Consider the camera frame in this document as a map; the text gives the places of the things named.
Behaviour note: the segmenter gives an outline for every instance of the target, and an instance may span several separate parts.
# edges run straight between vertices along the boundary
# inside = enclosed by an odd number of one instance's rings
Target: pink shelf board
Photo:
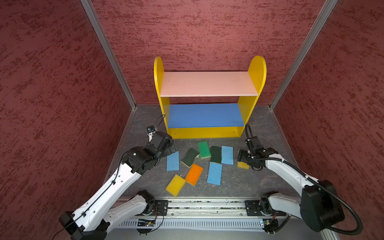
[[[257,91],[248,72],[164,72],[160,96],[257,96]]]

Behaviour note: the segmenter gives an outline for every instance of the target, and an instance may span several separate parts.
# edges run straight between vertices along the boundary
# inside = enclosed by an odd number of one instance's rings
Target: blue shelf board
[[[172,104],[168,128],[243,127],[237,103]]]

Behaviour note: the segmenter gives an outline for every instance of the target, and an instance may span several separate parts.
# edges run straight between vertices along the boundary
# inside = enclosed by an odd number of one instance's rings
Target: textured wallpaper
[[[0,19],[0,239],[50,240],[103,183],[130,106],[79,0],[2,1]]]
[[[264,56],[269,104],[324,0],[94,0],[138,104],[158,104],[153,64],[166,71],[247,71]],[[237,102],[237,97],[171,98],[172,103]]]
[[[331,181],[383,239],[384,2],[339,0],[275,112],[300,168]],[[338,227],[352,230],[347,221]]]

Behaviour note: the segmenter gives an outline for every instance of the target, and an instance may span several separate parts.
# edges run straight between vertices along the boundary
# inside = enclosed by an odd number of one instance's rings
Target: black mounting plate
[[[155,205],[153,206],[153,209],[155,209],[155,207],[157,207],[157,210],[159,212],[161,212],[162,214],[164,214],[164,216],[166,216],[168,211],[168,200],[155,200]],[[155,215],[155,212],[152,211],[149,215],[138,214],[136,216],[154,216],[154,215]]]
[[[259,206],[259,200],[246,200],[245,201],[245,210],[247,211],[247,216],[263,216],[263,217],[273,217],[275,214],[265,215],[257,209]],[[276,216],[286,216],[285,212],[276,211]]]

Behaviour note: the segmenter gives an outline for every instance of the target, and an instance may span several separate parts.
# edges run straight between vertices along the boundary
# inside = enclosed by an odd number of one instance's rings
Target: toy shelf
[[[175,139],[240,137],[264,87],[262,56],[247,72],[164,72],[155,58],[154,79],[164,123]],[[170,104],[170,97],[239,96],[238,103]]]

